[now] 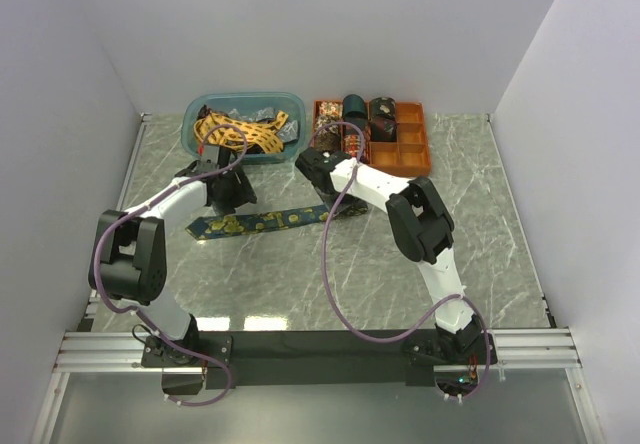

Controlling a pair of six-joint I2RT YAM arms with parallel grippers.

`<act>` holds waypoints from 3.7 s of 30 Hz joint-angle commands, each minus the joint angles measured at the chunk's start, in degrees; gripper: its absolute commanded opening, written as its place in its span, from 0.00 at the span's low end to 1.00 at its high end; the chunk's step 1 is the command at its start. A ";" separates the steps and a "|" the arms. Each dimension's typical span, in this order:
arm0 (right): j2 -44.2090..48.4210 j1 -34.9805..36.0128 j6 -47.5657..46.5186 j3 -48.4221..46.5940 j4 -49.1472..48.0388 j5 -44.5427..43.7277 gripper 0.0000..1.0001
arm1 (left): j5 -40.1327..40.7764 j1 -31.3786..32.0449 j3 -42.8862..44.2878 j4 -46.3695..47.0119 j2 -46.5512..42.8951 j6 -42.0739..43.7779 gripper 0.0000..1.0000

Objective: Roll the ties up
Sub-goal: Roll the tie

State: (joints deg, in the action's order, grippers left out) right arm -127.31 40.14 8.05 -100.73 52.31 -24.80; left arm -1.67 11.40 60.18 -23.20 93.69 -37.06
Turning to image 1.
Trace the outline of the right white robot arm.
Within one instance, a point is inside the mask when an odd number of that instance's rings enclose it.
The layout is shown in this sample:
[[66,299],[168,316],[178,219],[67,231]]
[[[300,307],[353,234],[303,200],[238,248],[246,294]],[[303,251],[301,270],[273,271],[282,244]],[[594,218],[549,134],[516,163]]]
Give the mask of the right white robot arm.
[[[329,157],[314,148],[302,152],[296,168],[317,191],[334,199],[321,237],[321,276],[331,308],[357,337],[372,343],[406,342],[429,319],[435,320],[436,351],[446,364],[466,364],[484,355],[497,362],[491,335],[477,306],[465,295],[454,258],[453,219],[432,181],[393,176],[359,162],[343,152]],[[330,289],[327,269],[328,234],[345,197],[354,197],[383,211],[400,253],[415,263],[432,300],[432,307],[408,330],[378,338],[356,329],[341,312]]]

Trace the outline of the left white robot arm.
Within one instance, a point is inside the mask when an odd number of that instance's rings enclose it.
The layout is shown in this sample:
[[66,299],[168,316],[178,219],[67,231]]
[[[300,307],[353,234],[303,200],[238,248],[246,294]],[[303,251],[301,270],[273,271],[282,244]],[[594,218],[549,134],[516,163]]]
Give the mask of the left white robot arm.
[[153,197],[125,211],[107,210],[98,220],[90,287],[112,312],[134,313],[180,366],[199,358],[201,341],[195,317],[166,286],[166,234],[205,207],[232,214],[257,202],[242,157],[240,151],[207,144]]

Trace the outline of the blue floral tie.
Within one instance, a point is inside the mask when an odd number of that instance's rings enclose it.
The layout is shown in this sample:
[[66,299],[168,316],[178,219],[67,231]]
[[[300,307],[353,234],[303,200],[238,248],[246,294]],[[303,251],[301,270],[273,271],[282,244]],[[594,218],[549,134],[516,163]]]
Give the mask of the blue floral tie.
[[330,208],[325,204],[256,214],[198,217],[185,231],[195,240],[215,240],[324,224]]

